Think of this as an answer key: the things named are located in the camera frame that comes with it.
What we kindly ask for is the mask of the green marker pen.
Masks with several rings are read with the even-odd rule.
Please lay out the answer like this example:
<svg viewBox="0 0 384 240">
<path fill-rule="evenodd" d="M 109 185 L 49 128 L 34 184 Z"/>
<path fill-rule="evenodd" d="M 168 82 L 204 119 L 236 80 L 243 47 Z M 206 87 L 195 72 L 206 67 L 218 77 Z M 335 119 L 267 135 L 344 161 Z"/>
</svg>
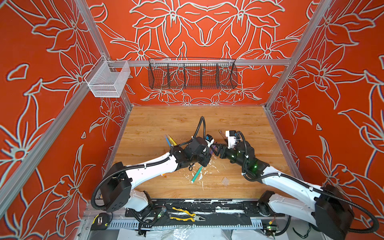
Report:
<svg viewBox="0 0 384 240">
<path fill-rule="evenodd" d="M 203 169 L 203 166 L 201 166 L 201 167 L 197 170 L 196 174 L 194 175 L 193 179 L 191 180 L 191 183 L 192 183 L 192 184 L 196 181 L 196 179 L 197 179 L 198 176 L 200 175 L 202 169 Z"/>
</svg>

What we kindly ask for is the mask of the yellow highlighter pen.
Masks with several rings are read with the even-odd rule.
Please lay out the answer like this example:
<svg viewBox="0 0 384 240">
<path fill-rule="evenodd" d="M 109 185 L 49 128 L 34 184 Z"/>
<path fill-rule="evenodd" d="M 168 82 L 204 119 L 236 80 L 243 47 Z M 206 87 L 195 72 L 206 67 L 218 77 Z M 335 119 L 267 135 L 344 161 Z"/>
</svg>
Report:
<svg viewBox="0 0 384 240">
<path fill-rule="evenodd" d="M 177 145 L 176 141 L 170 135 L 167 135 L 167 138 L 171 146 Z"/>
</svg>

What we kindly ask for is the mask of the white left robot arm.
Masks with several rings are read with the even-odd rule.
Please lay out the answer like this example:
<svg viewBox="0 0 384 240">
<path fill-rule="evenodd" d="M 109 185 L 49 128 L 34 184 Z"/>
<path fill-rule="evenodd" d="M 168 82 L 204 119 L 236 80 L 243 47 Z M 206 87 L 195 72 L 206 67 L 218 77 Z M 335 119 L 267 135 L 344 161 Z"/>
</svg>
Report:
<svg viewBox="0 0 384 240">
<path fill-rule="evenodd" d="M 137 186 L 163 174 L 185 168 L 191 171 L 195 164 L 206 167 L 211 160 L 210 147 L 213 143 L 213 137 L 206 134 L 205 118 L 200 117 L 192 138 L 170 146 L 170 150 L 162 156 L 137 165 L 124 166 L 122 162 L 114 164 L 92 193 L 92 207 L 108 213 L 120 208 L 137 212 L 146 209 L 150 197 L 145 191 L 136 191 Z"/>
</svg>

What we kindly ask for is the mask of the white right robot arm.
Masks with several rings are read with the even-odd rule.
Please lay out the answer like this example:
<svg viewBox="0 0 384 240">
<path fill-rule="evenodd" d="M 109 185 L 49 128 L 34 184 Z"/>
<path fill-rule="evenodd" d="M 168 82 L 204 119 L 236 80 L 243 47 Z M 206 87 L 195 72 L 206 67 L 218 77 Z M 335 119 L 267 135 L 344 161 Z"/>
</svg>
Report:
<svg viewBox="0 0 384 240">
<path fill-rule="evenodd" d="M 277 213 L 306 221 L 333 240 L 344 240 L 348 233 L 370 234 L 379 229 L 379 221 L 370 211 L 345 199 L 336 187 L 306 183 L 257 159 L 240 131 L 227 131 L 226 139 L 225 144 L 216 144 L 212 136 L 205 137 L 216 156 L 242 168 L 241 174 L 247 181 L 289 195 L 285 198 L 266 191 L 259 198 L 261 215 Z"/>
</svg>

